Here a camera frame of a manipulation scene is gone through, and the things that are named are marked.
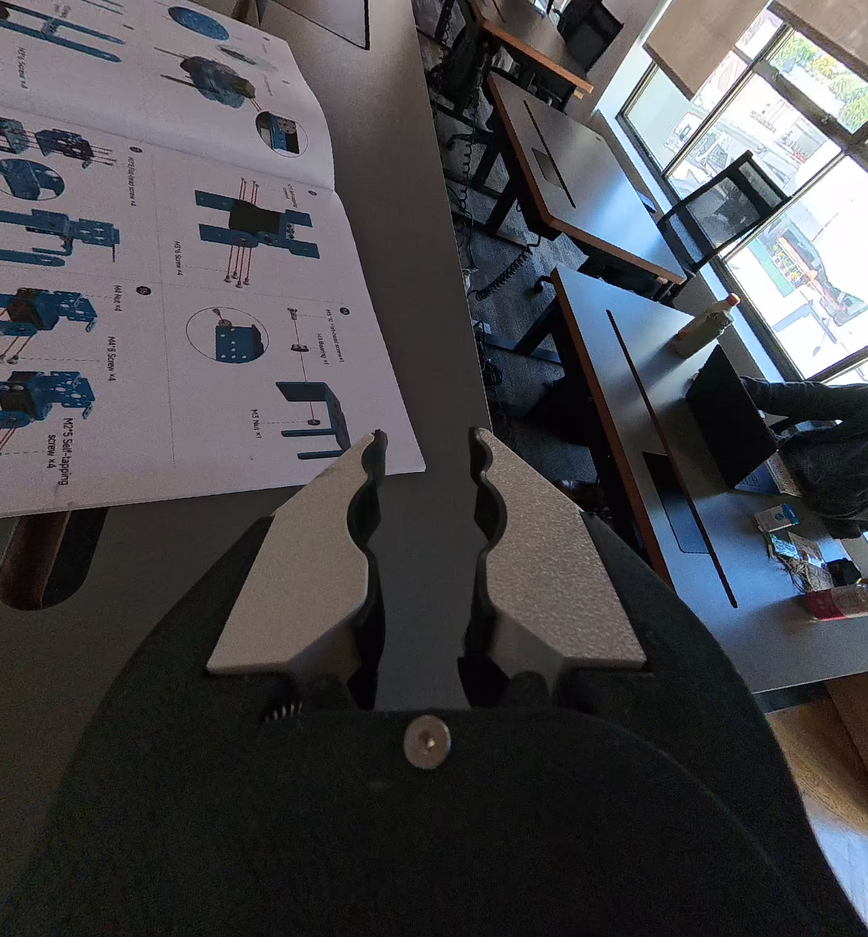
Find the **beige roller blind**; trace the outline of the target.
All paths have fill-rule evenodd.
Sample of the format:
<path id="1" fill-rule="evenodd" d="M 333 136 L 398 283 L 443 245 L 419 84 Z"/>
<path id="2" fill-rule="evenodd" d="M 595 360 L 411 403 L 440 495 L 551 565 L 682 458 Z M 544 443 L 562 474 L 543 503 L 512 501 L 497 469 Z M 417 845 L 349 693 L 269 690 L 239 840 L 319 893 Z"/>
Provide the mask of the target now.
<path id="1" fill-rule="evenodd" d="M 671 1 L 642 41 L 651 62 L 693 100 L 769 1 Z"/>
<path id="2" fill-rule="evenodd" d="M 771 6 L 868 81 L 868 1 L 774 1 Z"/>

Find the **black office chair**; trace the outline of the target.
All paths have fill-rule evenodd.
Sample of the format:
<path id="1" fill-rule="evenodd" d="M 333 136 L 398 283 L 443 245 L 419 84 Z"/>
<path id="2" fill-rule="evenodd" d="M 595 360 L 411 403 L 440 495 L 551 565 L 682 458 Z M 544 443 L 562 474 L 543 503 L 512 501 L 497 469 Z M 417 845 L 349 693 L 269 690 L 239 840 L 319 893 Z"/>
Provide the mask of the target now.
<path id="1" fill-rule="evenodd" d="M 451 102 L 451 114 L 459 118 L 482 85 L 490 53 L 488 39 L 472 2 L 445 2 L 436 35 L 446 34 L 454 7 L 463 17 L 463 27 L 444 58 L 429 70 L 427 78 L 429 87 Z"/>
<path id="2" fill-rule="evenodd" d="M 557 23 L 568 54 L 583 74 L 611 47 L 623 27 L 603 1 L 570 1 Z"/>

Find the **black mesh chair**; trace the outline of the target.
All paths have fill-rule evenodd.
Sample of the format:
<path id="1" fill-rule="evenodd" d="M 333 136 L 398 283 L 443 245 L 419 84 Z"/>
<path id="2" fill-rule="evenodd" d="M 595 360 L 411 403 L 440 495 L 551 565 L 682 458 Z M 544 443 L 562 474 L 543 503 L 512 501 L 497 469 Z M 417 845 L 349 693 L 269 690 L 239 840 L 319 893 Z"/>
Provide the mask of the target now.
<path id="1" fill-rule="evenodd" d="M 683 272 L 693 276 L 723 249 L 766 223 L 787 201 L 787 194 L 746 150 L 675 204 L 658 221 L 658 228 Z"/>

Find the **pale bottle orange cap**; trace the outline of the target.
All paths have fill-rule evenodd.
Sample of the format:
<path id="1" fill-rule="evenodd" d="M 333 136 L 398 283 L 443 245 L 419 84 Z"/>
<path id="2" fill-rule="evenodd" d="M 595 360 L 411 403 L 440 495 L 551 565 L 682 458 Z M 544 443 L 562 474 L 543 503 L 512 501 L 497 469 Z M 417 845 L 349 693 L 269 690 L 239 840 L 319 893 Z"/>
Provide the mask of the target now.
<path id="1" fill-rule="evenodd" d="M 733 311 L 741 300 L 735 293 L 709 305 L 674 335 L 671 347 L 683 359 L 717 340 L 733 322 Z"/>

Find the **black laptop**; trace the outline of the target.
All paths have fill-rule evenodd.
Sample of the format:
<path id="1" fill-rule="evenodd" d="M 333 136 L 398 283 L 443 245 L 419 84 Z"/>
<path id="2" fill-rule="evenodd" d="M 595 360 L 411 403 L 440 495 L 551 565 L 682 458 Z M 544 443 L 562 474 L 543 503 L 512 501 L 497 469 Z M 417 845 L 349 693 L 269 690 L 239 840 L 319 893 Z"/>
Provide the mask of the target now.
<path id="1" fill-rule="evenodd" d="M 776 494 L 767 462 L 779 441 L 720 346 L 697 372 L 685 400 L 725 485 L 748 494 Z"/>

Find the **white assembly instruction booklet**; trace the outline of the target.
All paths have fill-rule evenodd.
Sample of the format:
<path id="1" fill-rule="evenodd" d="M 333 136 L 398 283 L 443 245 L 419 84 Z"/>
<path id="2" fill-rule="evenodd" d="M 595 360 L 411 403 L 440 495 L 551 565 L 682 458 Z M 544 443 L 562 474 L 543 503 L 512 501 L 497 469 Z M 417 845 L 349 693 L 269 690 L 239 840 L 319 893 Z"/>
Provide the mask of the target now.
<path id="1" fill-rule="evenodd" d="M 0 518 L 425 470 L 287 42 L 0 2 Z"/>

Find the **colourful snack packets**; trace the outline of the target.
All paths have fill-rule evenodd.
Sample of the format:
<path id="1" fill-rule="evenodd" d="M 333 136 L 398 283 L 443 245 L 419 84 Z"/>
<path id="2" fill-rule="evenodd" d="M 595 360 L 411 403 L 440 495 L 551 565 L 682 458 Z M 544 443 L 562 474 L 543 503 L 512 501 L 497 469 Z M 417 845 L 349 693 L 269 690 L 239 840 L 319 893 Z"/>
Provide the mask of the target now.
<path id="1" fill-rule="evenodd" d="M 779 561 L 802 593 L 828 591 L 835 586 L 819 545 L 790 530 L 765 534 L 769 556 Z"/>

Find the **red drink can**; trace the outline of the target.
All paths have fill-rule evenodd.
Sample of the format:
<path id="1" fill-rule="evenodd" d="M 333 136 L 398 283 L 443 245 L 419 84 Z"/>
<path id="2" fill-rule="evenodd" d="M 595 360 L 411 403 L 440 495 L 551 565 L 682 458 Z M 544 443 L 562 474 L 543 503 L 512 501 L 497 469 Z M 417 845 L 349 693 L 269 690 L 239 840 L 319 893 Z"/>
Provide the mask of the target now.
<path id="1" fill-rule="evenodd" d="M 868 616 L 868 583 L 858 582 L 829 590 L 806 592 L 803 605 L 810 616 L 821 622 Z"/>

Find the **grey office desk wooden edge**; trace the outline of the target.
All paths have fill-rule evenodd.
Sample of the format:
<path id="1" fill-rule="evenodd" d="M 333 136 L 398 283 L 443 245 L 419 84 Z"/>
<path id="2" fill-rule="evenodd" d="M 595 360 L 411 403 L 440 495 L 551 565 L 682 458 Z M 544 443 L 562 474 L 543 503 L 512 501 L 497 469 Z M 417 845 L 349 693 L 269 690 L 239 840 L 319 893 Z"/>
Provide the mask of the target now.
<path id="1" fill-rule="evenodd" d="M 722 480 L 685 401 L 712 346 L 688 359 L 670 348 L 688 316 L 567 268 L 549 277 L 556 297 L 519 345 L 551 336 L 568 383 L 592 400 L 615 465 L 606 480 L 630 511 L 620 536 L 644 547 L 752 692 L 868 673 L 868 616 L 809 617 L 754 517 L 790 503 L 824 557 L 845 551 L 798 499 Z"/>
<path id="2" fill-rule="evenodd" d="M 509 180 L 475 231 L 524 247 L 499 233 L 519 204 L 528 229 L 547 241 L 565 234 L 599 264 L 685 285 L 686 272 L 601 135 L 496 73 L 485 96 L 491 139 L 470 190 L 485 192 L 498 157 Z"/>
<path id="3" fill-rule="evenodd" d="M 487 55 L 505 50 L 518 65 L 513 81 L 519 87 L 530 91 L 536 82 L 552 79 L 566 91 L 560 109 L 572 96 L 583 100 L 592 93 L 587 67 L 570 55 L 557 27 L 532 2 L 471 1 L 469 6 Z"/>

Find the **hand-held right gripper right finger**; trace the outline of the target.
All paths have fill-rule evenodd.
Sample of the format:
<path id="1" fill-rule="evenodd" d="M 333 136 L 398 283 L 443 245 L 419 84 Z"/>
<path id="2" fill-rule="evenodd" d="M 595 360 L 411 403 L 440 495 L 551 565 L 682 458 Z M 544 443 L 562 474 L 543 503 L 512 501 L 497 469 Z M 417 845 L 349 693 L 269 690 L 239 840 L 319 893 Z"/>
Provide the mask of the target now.
<path id="1" fill-rule="evenodd" d="M 522 673 L 550 693 L 576 670 L 640 671 L 646 654 L 585 514 L 491 431 L 468 431 L 476 560 L 464 692 L 502 696 Z"/>

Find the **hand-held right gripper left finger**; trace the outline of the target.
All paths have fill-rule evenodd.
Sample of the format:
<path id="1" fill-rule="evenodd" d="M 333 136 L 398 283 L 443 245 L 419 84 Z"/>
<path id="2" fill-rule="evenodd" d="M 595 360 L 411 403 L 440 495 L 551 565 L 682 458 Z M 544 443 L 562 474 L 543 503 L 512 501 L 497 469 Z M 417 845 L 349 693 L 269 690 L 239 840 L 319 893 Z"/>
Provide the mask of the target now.
<path id="1" fill-rule="evenodd" d="M 375 696 L 385 641 L 378 561 L 386 434 L 375 430 L 279 507 L 206 664 L 214 676 L 333 677 Z"/>

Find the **large office window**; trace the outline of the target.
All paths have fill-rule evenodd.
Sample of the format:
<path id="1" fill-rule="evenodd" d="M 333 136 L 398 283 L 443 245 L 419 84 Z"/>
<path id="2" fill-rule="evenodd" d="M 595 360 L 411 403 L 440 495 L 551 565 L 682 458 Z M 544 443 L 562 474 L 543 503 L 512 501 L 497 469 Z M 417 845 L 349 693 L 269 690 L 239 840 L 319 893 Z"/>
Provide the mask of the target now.
<path id="1" fill-rule="evenodd" d="M 771 4 L 693 100 L 641 42 L 618 121 L 674 204 L 752 151 L 788 201 L 709 265 L 778 363 L 868 382 L 868 81 Z"/>

